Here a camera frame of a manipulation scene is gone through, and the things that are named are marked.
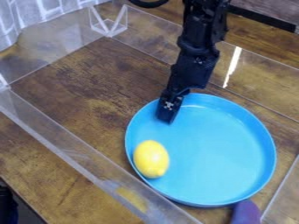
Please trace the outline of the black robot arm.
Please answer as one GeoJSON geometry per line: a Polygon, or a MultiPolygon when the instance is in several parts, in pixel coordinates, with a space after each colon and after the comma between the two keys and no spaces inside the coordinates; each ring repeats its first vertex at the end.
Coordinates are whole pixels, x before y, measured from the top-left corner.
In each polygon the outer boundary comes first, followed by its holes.
{"type": "Polygon", "coordinates": [[[224,40],[229,0],[185,0],[180,53],[170,66],[170,76],[161,92],[156,117],[172,123],[192,88],[205,88],[220,58],[216,43],[224,40]]]}

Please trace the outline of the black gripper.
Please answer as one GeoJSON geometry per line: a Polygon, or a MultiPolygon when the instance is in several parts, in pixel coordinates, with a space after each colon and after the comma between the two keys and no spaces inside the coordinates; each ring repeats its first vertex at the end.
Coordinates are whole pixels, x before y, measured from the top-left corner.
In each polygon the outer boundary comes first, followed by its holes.
{"type": "Polygon", "coordinates": [[[192,88],[205,88],[220,51],[214,45],[196,47],[190,41],[178,37],[180,53],[170,66],[170,77],[156,107],[156,118],[170,124],[182,105],[182,95],[192,88]]]}

